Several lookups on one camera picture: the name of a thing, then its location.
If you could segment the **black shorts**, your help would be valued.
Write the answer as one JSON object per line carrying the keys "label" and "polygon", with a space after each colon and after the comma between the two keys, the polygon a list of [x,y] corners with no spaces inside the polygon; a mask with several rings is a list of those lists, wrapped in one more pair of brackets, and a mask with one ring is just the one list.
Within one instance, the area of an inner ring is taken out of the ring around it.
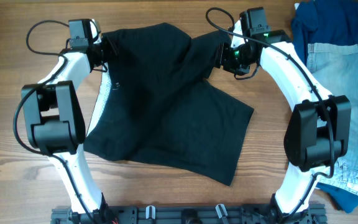
{"label": "black shorts", "polygon": [[112,87],[85,151],[230,185],[254,110],[208,81],[217,49],[229,36],[215,31],[192,38],[162,23],[104,37],[118,55],[108,62]]}

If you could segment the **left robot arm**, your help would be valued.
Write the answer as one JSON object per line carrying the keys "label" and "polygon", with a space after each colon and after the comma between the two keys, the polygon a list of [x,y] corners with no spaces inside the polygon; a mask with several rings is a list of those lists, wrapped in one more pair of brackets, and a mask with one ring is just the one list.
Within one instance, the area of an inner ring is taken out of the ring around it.
{"label": "left robot arm", "polygon": [[70,207],[53,209],[51,223],[118,223],[85,158],[88,130],[76,95],[92,71],[108,76],[107,60],[116,47],[101,37],[94,19],[70,20],[65,27],[70,36],[56,54],[56,66],[38,83],[22,87],[14,136],[24,149],[49,159],[69,194]]}

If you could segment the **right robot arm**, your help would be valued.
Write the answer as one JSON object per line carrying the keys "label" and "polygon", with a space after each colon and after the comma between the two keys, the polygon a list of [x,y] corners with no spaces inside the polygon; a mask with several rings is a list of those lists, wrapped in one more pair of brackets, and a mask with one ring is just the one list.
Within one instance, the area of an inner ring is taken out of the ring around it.
{"label": "right robot arm", "polygon": [[324,205],[309,199],[320,178],[334,175],[337,159],[347,152],[351,104],[334,96],[301,63],[283,30],[272,30],[262,7],[242,12],[227,30],[230,44],[218,50],[216,67],[237,80],[264,69],[278,85],[291,108],[283,145],[288,159],[281,187],[268,204],[243,204],[241,223],[326,223]]}

